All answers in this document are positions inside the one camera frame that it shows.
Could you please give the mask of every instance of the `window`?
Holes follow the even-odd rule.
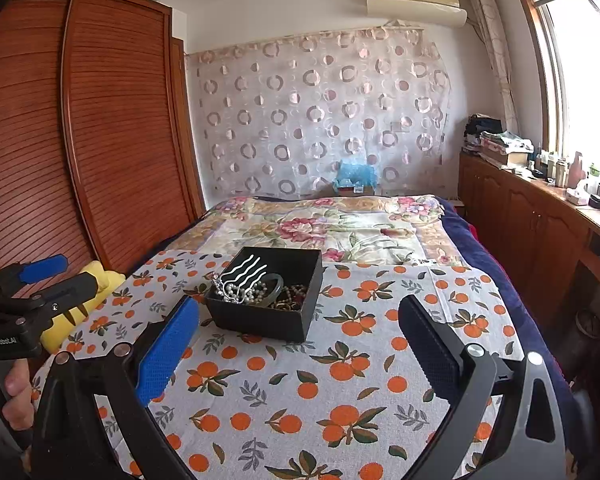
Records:
[[[543,147],[600,169],[600,13],[589,0],[522,3],[543,83]]]

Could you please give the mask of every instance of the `blue gripper pad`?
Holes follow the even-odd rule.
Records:
[[[136,394],[143,406],[164,391],[171,374],[198,328],[198,302],[186,297],[138,365]]]
[[[24,264],[18,277],[22,283],[37,283],[65,272],[68,266],[67,259],[62,254],[56,254],[56,256],[50,256],[44,260]]]
[[[403,298],[398,309],[400,330],[436,395],[453,404],[460,394],[458,365],[433,328],[432,320],[422,304],[416,305],[408,300],[408,297]],[[446,330],[451,333],[450,337],[458,338],[451,327],[441,325],[440,330]]]

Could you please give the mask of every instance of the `hand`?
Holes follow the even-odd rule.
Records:
[[[31,403],[31,383],[29,364],[26,359],[18,359],[4,380],[7,393],[11,396],[2,408],[4,418],[15,431],[28,430],[33,426],[33,405]]]

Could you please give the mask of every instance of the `orange print tablecloth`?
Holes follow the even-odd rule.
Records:
[[[95,310],[62,346],[77,358],[133,342],[182,294],[197,299],[229,258],[158,254]],[[165,392],[149,409],[200,479],[379,480],[401,478],[448,410],[435,396],[397,308],[415,294],[463,342],[522,359],[512,322],[491,279],[465,267],[328,265],[306,342],[286,343],[201,325]],[[34,380],[42,390],[50,361]],[[472,470],[499,398],[458,474]],[[100,415],[122,467],[140,474],[107,399]]]

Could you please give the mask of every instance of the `wooden cabinet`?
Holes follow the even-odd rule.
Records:
[[[525,304],[540,325],[548,325],[558,313],[587,239],[588,229],[561,203],[538,208],[533,267],[522,288]]]
[[[63,253],[129,272],[202,214],[170,25],[149,0],[2,10],[0,267]]]
[[[538,222],[537,197],[524,188],[524,185],[512,184],[508,190],[501,250],[498,254],[499,262],[518,291],[525,288],[531,274]]]
[[[484,247],[541,328],[567,292],[589,229],[563,199],[477,157],[461,155],[458,194]]]

